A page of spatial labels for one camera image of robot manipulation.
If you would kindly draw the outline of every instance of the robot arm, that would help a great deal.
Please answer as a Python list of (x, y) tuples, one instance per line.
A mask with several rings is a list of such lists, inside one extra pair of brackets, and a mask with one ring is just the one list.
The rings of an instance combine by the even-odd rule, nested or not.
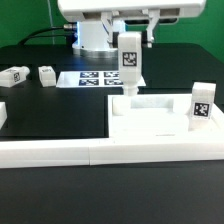
[(102, 21), (113, 41), (113, 21), (148, 20), (147, 40), (153, 42), (153, 29), (159, 19), (197, 17), (206, 0), (58, 0), (62, 15), (69, 22)]

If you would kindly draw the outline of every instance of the small white block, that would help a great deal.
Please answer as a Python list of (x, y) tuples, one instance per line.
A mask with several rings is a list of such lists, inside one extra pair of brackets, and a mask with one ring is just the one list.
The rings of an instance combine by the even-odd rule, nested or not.
[(190, 130), (205, 129), (210, 124), (216, 84), (196, 82), (192, 90)]
[(56, 74), (51, 66), (42, 66), (38, 70), (40, 82), (43, 87), (56, 86)]

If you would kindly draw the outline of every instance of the black tabletop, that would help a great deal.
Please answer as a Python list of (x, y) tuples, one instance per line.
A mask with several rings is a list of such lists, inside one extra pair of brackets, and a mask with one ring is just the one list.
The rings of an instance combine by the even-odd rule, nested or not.
[[(31, 69), (28, 80), (0, 88), (8, 119), (2, 140), (107, 137), (106, 96), (121, 88), (43, 88), (38, 66), (60, 71), (116, 70), (116, 60), (72, 55), (64, 46), (0, 49), (0, 70)], [(224, 66), (192, 44), (143, 49), (141, 94), (190, 93), (194, 81), (217, 84), (224, 109)], [(224, 162), (166, 162), (0, 170), (0, 223), (223, 224)]]

